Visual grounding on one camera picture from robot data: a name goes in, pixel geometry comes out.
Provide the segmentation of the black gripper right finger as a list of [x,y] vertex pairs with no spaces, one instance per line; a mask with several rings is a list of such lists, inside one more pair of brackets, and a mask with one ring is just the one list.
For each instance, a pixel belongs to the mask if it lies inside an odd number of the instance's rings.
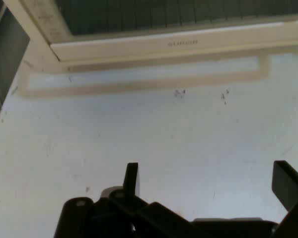
[[298,238],[298,172],[287,161],[274,162],[272,191],[287,210],[272,237]]

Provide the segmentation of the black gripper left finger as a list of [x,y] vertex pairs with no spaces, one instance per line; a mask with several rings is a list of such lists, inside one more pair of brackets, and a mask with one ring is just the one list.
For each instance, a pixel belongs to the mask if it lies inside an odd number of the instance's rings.
[[129,163],[123,186],[93,202],[68,200],[55,231],[56,238],[189,238],[194,227],[187,220],[154,202],[136,196],[138,163]]

